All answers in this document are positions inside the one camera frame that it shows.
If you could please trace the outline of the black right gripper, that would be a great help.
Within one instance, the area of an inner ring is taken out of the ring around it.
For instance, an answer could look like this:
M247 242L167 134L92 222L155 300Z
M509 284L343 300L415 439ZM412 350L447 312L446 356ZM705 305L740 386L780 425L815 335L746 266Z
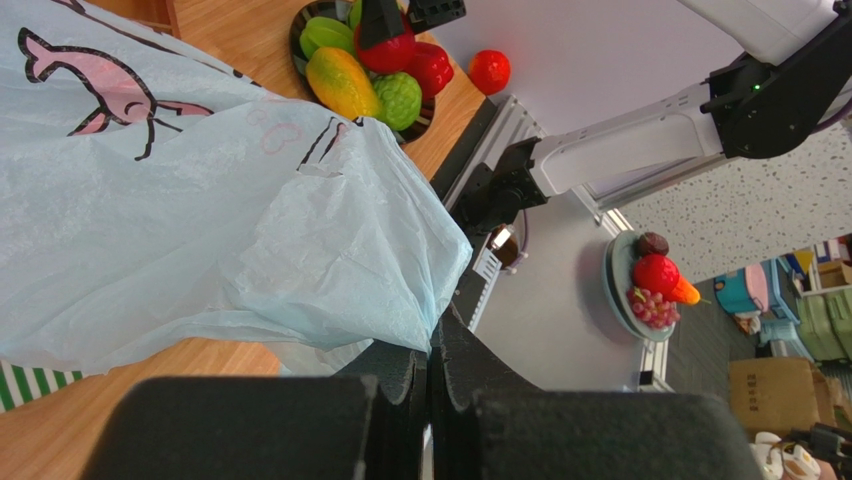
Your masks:
M415 34L433 30L466 15L463 0L410 0L407 19ZM363 0L359 46L366 50L405 33L403 13L394 0Z

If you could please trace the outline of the red apple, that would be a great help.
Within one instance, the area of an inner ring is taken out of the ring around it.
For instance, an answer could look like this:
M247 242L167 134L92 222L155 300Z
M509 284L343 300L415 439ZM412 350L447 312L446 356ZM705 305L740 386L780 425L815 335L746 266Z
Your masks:
M373 47L362 45L361 25L354 30L356 58L368 70L381 74L393 74L404 70L414 57L416 40L411 26L404 14L401 14L404 32L401 35L380 42Z

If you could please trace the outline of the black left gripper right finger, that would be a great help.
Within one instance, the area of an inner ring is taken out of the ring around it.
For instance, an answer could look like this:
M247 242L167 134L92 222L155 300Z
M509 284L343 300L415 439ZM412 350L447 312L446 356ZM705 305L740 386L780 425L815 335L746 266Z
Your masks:
M729 407L701 395L547 391L441 315L429 358L438 479L757 479Z

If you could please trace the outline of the orange red wrinkled fruit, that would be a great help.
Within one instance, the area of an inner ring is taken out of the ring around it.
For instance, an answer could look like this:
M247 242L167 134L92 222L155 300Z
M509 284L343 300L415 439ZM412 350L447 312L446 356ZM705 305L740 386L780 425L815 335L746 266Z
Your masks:
M481 50L468 65L471 82L486 96L502 92L510 83L511 73L509 58L498 50Z

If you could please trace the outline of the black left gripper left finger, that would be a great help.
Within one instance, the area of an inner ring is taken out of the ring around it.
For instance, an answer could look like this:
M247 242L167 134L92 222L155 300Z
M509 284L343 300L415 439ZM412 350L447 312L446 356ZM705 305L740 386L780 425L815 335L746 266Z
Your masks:
M327 377L159 377L112 411L86 479L416 479L427 358L376 342Z

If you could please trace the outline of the light blue printed plastic bag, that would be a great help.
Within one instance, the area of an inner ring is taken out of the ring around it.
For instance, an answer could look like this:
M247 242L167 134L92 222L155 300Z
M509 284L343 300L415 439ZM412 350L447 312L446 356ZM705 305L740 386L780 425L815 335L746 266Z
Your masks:
M1 5L1 356L100 374L193 337L425 351L471 258L371 118L78 1Z

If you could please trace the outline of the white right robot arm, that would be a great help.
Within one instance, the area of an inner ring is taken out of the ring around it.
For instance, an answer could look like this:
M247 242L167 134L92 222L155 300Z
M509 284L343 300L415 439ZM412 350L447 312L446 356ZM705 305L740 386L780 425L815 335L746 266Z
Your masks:
M838 116L851 77L847 1L692 1L743 53L674 96L586 128L509 145L451 214L469 236L608 174L723 155L784 155Z

